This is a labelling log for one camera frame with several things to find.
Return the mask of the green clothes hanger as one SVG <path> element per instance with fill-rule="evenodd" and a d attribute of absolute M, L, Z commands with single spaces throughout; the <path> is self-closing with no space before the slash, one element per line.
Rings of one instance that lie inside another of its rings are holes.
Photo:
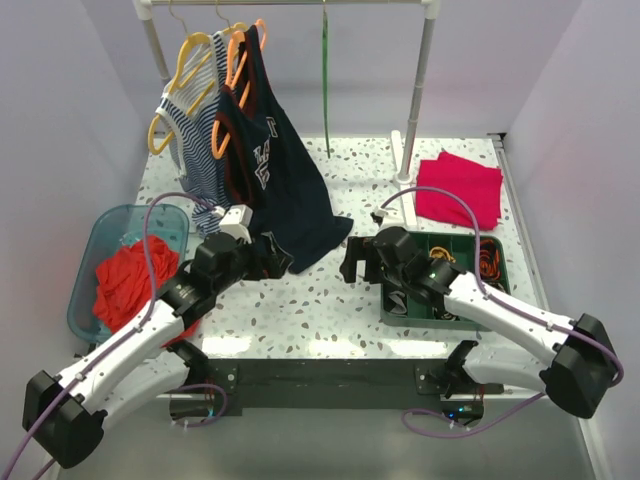
<path fill-rule="evenodd" d="M 323 106 L 323 131 L 325 140 L 325 152 L 327 158 L 331 158 L 330 133 L 329 133 L 329 114 L 328 114 L 328 14 L 327 1 L 322 1 L 322 106 Z"/>

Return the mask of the yellow rolled band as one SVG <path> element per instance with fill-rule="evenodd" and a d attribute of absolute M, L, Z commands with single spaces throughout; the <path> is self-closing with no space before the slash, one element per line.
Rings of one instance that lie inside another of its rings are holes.
<path fill-rule="evenodd" d="M 456 259 L 449 250 L 442 246 L 435 246 L 429 250 L 429 256 L 435 259 L 444 259 L 448 262 L 455 263 Z"/>

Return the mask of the pink folded cloth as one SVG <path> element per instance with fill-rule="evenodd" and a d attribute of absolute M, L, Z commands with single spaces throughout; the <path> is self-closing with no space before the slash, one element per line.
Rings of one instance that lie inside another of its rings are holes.
<path fill-rule="evenodd" d="M 491 231 L 501 219 L 500 168 L 485 167 L 474 161 L 441 152 L 435 160 L 422 160 L 416 184 L 450 192 L 464 201 L 474 213 L 479 229 Z M 418 191 L 416 215 L 429 220 L 472 228 L 466 210 L 454 199 L 432 191 Z"/>

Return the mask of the orange black rolled band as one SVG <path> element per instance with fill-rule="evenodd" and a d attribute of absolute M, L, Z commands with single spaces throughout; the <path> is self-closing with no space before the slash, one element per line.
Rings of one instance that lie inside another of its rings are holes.
<path fill-rule="evenodd" d="M 498 245 L 494 240 L 483 239 L 480 241 L 479 272 L 484 281 L 498 282 L 501 279 L 500 269 L 501 255 Z"/>

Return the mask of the grey white rolled band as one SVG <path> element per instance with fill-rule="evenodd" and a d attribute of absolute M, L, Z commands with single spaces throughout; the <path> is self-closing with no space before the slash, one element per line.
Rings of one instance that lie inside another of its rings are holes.
<path fill-rule="evenodd" d="M 400 290 L 389 291 L 384 300 L 384 309 L 391 315 L 407 316 L 407 300 L 404 292 Z"/>

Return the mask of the black white patterned rolled band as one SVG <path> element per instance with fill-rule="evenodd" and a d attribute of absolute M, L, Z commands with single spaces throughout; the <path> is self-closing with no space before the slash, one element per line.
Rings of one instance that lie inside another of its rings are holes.
<path fill-rule="evenodd" d="M 433 308 L 433 316 L 436 320 L 442 320 L 442 321 L 459 321 L 460 317 L 457 315 L 454 315 L 448 311 L 446 311 L 445 309 L 440 309 L 440 308 Z"/>

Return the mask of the navy tank top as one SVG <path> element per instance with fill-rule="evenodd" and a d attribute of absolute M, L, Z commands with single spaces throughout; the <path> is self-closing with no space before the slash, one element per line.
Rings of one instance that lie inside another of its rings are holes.
<path fill-rule="evenodd" d="M 222 85 L 216 112 L 217 141 L 225 148 L 227 192 L 253 210 L 250 231 L 270 232 L 299 274 L 349 236 L 353 220 L 333 212 L 323 176 L 277 102 L 269 83 L 258 28 L 242 33 L 245 61 L 235 87 Z"/>

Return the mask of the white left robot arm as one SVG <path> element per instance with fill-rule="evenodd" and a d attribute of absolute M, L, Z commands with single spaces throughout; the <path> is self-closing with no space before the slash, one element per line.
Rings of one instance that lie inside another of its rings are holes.
<path fill-rule="evenodd" d="M 207 368 L 167 350 L 218 296 L 240 281 L 281 278 L 293 258 L 265 233 L 247 242 L 209 236 L 125 327 L 57 375 L 40 371 L 27 383 L 22 426 L 61 467 L 84 461 L 107 424 L 168 390 L 200 390 Z"/>

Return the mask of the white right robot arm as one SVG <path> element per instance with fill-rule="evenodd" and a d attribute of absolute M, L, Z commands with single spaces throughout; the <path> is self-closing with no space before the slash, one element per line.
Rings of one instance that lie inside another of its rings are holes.
<path fill-rule="evenodd" d="M 408 231 L 388 227 L 373 237 L 347 241 L 340 273 L 356 279 L 364 262 L 366 282 L 395 288 L 417 303 L 471 320 L 513 347 L 483 347 L 461 342 L 436 379 L 448 391 L 469 392 L 484 384 L 521 387 L 546 395 L 565 412 L 583 419 L 594 416 L 622 368 L 603 323 L 584 314 L 579 319 L 557 315 L 520 301 L 483 282 L 477 273 L 419 248 Z"/>

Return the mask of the red tank top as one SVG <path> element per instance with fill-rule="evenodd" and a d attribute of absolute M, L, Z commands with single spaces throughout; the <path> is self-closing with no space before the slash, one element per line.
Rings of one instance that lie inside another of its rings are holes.
<path fill-rule="evenodd" d="M 160 237 L 147 237 L 156 286 L 162 286 L 178 270 L 180 256 Z M 118 332 L 151 298 L 150 275 L 143 241 L 121 247 L 95 270 L 98 285 L 93 314 L 111 333 Z"/>

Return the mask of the white clothes rack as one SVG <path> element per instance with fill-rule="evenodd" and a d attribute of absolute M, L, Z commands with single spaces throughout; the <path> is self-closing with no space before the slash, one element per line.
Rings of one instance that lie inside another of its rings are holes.
<path fill-rule="evenodd" d="M 143 23 L 145 34 L 154 57 L 154 61 L 163 82 L 170 79 L 169 71 L 162 51 L 157 31 L 153 21 L 152 9 L 159 5 L 328 5 L 348 4 L 415 4 L 423 8 L 423 27 L 420 40 L 420 49 L 417 60 L 417 70 L 414 80 L 411 106 L 409 109 L 407 129 L 405 137 L 399 130 L 390 133 L 390 147 L 392 158 L 395 162 L 396 173 L 393 183 L 399 191 L 408 188 L 414 183 L 415 176 L 411 172 L 411 160 L 415 143 L 417 126 L 420 115 L 421 102 L 426 83 L 426 69 L 432 44 L 433 32 L 436 20 L 441 10 L 441 1 L 133 1 L 133 6 L 138 19 Z"/>

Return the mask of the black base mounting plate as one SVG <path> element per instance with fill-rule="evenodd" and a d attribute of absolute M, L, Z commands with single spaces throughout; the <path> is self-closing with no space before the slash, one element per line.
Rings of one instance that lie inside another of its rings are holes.
<path fill-rule="evenodd" d="M 227 398 L 170 401 L 175 420 L 205 419 L 226 405 L 239 416 L 245 408 L 409 409 L 439 406 L 452 395 L 502 394 L 500 384 L 464 383 L 446 376 L 445 361 L 411 359 L 211 359 L 191 374 L 188 385 L 212 381 Z"/>

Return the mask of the yellow clothes hanger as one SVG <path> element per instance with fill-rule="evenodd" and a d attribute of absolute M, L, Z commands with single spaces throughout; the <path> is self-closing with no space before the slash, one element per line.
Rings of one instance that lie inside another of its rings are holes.
<path fill-rule="evenodd" d="M 190 33 L 185 20 L 169 4 L 169 13 L 186 34 L 176 60 L 176 71 L 165 86 L 161 103 L 170 101 L 183 114 L 196 118 L 213 102 L 216 88 L 212 37 L 203 32 Z"/>

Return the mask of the blue white striped tank top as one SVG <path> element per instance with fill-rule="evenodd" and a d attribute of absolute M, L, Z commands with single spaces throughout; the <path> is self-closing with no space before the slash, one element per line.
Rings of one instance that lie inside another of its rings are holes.
<path fill-rule="evenodd" d="M 202 236 L 219 230 L 220 218 L 213 213 L 215 207 L 224 210 L 230 207 L 225 186 L 225 164 L 216 160 L 211 151 L 212 126 L 219 109 L 220 88 L 227 73 L 227 47 L 229 36 L 221 31 L 209 34 L 212 37 L 214 74 L 216 88 L 213 102 L 206 106 L 196 118 L 183 114 L 170 101 L 161 100 L 156 108 L 159 120 L 173 135 L 168 147 L 183 190 L 206 204 L 197 204 L 191 215 L 197 232 Z"/>

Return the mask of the green compartment tray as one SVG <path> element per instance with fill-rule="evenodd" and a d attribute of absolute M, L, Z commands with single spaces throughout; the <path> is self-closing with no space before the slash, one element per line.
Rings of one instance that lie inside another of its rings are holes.
<path fill-rule="evenodd" d="M 445 233 L 429 233 L 429 232 L 412 232 L 412 237 L 416 241 L 419 248 L 429 255 L 429 250 L 435 246 L 442 246 L 449 250 L 455 257 L 459 266 L 470 272 L 475 271 L 475 238 L 473 235 L 463 234 L 445 234 Z M 500 240 L 494 236 L 482 236 L 483 239 L 494 240 L 501 255 L 500 269 L 501 279 L 498 282 L 486 282 L 489 286 L 500 290 L 504 293 L 510 293 L 510 282 L 506 269 L 506 259 L 503 252 L 503 247 Z M 459 316 L 459 321 L 442 321 L 436 320 L 433 316 L 432 304 L 421 304 L 406 295 L 407 300 L 407 316 L 395 316 L 391 315 L 384 309 L 384 300 L 386 294 L 389 291 L 400 290 L 393 286 L 383 285 L 381 287 L 381 321 L 388 326 L 403 327 L 403 328 L 425 328 L 425 329 L 449 329 L 449 330 L 464 330 L 464 331 L 488 331 L 487 327 L 484 327 L 477 322 L 474 322 L 465 317 Z"/>

